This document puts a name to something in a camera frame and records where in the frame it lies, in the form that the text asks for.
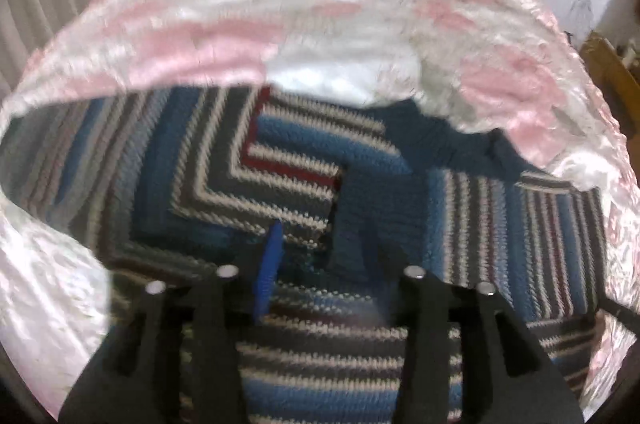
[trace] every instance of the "knitted sweater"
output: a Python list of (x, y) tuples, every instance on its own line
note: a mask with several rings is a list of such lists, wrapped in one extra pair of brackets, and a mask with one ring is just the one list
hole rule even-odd
[[(406, 330), (389, 326), (353, 259), (363, 219), (450, 282), (494, 280), (579, 392), (602, 275), (599, 199), (546, 176), (519, 182), (531, 169), (500, 132), (457, 133), (411, 101), (354, 110), (246, 88), (49, 106), (12, 121), (0, 146), (7, 196), (114, 271), (116, 317), (146, 281), (232, 262), (282, 220), (271, 312), (239, 330), (260, 422), (390, 419)], [(186, 329), (185, 415), (189, 346)]]

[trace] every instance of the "bed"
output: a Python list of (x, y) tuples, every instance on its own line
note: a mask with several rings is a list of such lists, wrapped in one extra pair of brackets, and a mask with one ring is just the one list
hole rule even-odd
[[(213, 59), (195, 48), (203, 39)], [(542, 0), (93, 0), (31, 55), (0, 126), (124, 90), (264, 83), (356, 107), (413, 97), (462, 131), (504, 129), (535, 165), (601, 188), (607, 289), (637, 306), (640, 197), (625, 139)], [(106, 331), (108, 273), (5, 197), (1, 207), (0, 340), (55, 416)], [(599, 338), (586, 415), (633, 341), (609, 317)]]

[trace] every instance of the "metal bolt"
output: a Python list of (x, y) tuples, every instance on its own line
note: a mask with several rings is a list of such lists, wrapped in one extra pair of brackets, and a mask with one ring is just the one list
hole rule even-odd
[(495, 285), (488, 281), (481, 281), (476, 285), (476, 290), (483, 296), (493, 296), (496, 292)]
[(238, 275), (240, 269), (235, 265), (221, 265), (216, 270), (216, 274), (221, 279), (231, 279)]
[(147, 283), (145, 286), (146, 293), (151, 294), (152, 296), (161, 294), (165, 289), (166, 284), (164, 281), (152, 281), (151, 283)]
[(409, 265), (404, 269), (404, 275), (411, 279), (422, 279), (427, 272), (419, 265)]

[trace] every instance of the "floral bedspread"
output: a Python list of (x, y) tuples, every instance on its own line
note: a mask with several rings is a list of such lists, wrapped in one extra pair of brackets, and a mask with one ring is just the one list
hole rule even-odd
[[(174, 84), (263, 84), (356, 106), (414, 97), (462, 131), (505, 129), (578, 187), (601, 187), (607, 289), (639, 307), (640, 191), (625, 138), (542, 0), (94, 0), (31, 57), (0, 113)], [(106, 330), (88, 250), (0, 195), (0, 340), (57, 415)], [(606, 398), (633, 338), (603, 319), (582, 398)]]

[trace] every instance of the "bedspread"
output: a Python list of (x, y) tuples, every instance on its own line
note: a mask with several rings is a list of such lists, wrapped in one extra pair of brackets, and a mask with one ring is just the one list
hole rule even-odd
[[(607, 292), (638, 308), (640, 191), (625, 138), (542, 0), (93, 0), (30, 58), (0, 113), (174, 84), (270, 83), (348, 105), (413, 97), (461, 131), (503, 128), (532, 163), (602, 190)], [(88, 250), (0, 195), (0, 340), (53, 415), (106, 331)], [(633, 338), (604, 318), (581, 404)]]

